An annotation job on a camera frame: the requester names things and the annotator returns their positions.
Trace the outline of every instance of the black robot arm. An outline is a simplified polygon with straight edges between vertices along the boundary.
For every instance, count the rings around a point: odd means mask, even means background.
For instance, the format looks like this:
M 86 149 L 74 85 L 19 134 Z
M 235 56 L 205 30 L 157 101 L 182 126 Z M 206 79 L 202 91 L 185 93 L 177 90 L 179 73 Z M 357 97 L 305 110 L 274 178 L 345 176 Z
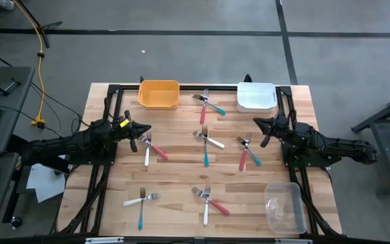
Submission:
M 92 164 L 105 165 L 113 163 L 112 145 L 121 140 L 130 140 L 133 152 L 137 151 L 135 139 L 151 128 L 131 120 L 128 110 L 124 117 L 111 123 L 106 119 L 92 122 L 84 131 L 65 138 L 35 140 L 27 142 L 20 148 L 22 163 L 32 165 L 41 163 L 57 171 L 67 173 L 67 165 Z M 61 159 L 59 155 L 69 155 L 70 160 Z
M 328 167 L 343 157 L 363 164 L 376 162 L 376 150 L 363 140 L 328 138 L 306 123 L 297 122 L 293 130 L 289 127 L 288 119 L 282 115 L 271 119 L 254 118 L 254 122 L 266 135 L 262 147 L 267 146 L 271 136 L 291 145 L 288 150 L 295 157 L 292 165 L 295 167 Z

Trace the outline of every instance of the yellow cable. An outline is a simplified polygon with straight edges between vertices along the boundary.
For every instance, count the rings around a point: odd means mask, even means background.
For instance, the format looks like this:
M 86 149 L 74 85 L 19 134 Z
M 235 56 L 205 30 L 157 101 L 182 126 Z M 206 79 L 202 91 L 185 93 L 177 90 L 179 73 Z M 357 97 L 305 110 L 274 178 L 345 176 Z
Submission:
M 37 30 L 37 28 L 34 25 L 34 22 L 30 19 L 28 14 L 25 13 L 25 11 L 20 7 L 19 3 L 17 0 L 13 0 L 13 2 L 18 6 L 20 11 L 25 15 L 25 17 L 28 19 L 28 21 L 31 23 L 32 27 L 34 28 L 35 33 L 37 34 L 37 37 L 39 38 L 39 43 L 40 43 L 40 54 L 43 54 L 43 43 L 41 42 L 41 37 L 40 33 Z M 45 122 L 44 119 L 41 118 L 41 111 L 43 109 L 43 101 L 45 100 L 45 88 L 43 86 L 43 80 L 41 79 L 41 63 L 42 63 L 42 56 L 39 56 L 39 80 L 40 80 L 40 85 L 41 85 L 41 103 L 40 103 L 40 109 L 39 109 L 39 114 L 36 117 L 36 121 L 33 121 L 32 124 L 36 124 L 37 122 Z

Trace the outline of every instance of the red handle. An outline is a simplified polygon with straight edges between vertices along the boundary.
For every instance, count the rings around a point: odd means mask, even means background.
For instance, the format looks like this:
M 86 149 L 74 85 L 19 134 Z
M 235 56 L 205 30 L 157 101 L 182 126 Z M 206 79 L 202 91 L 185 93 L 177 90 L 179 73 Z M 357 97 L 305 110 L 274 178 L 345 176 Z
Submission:
M 201 124 L 204 124 L 205 115 L 206 115 L 206 105 L 204 104 L 202 105 L 202 111 L 201 111 L 201 120 L 200 120 Z
M 239 170 L 243 170 L 245 161 L 246 161 L 246 149 L 244 149 L 244 151 L 243 151 L 242 158 L 240 160 L 240 165 L 238 166 Z
M 213 204 L 213 206 L 217 207 L 223 214 L 225 214 L 226 216 L 228 216 L 230 214 L 230 211 L 228 211 L 226 208 L 222 207 L 220 204 L 218 204 L 216 201 L 214 200 L 210 200 L 211 204 Z
M 168 155 L 166 155 L 163 151 L 161 151 L 157 146 L 152 145 L 153 150 L 156 151 L 164 160 L 168 160 Z

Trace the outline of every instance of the white container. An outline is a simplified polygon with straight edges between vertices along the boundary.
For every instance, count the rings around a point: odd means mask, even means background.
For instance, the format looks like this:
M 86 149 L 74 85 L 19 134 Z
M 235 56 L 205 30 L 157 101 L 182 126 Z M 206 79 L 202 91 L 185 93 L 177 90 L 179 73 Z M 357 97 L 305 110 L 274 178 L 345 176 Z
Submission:
M 267 224 L 276 234 L 306 231 L 301 190 L 294 182 L 269 183 L 264 190 Z
M 266 113 L 276 107 L 276 87 L 272 83 L 240 82 L 237 85 L 237 110 Z

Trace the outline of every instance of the yellow tag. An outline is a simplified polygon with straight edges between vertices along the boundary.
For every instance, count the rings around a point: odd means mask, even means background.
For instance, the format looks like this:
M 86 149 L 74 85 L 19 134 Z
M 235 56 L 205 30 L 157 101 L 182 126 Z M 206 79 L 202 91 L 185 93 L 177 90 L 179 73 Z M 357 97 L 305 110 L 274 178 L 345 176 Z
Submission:
M 126 126 L 128 123 L 129 123 L 129 120 L 126 119 L 125 121 L 123 121 L 123 122 L 120 123 L 120 127 L 123 128 L 123 127 Z

